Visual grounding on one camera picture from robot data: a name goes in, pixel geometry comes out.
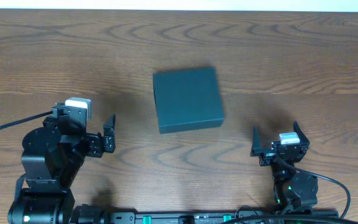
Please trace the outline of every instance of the wooden table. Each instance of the wooden table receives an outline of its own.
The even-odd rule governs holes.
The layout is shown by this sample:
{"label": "wooden table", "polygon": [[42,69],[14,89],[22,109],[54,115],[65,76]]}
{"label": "wooden table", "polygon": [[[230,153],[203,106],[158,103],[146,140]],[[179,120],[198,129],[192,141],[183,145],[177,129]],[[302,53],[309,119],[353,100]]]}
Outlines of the wooden table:
{"label": "wooden table", "polygon": [[[221,128],[159,134],[152,74],[212,65]],[[341,181],[358,221],[358,13],[0,10],[0,125],[91,98],[88,132],[117,114],[117,149],[87,158],[76,204],[146,211],[273,204],[271,171],[250,157],[297,120],[311,141],[298,167]],[[0,131],[0,223],[24,173],[22,138],[42,120]],[[319,180],[319,208],[344,191]]]}

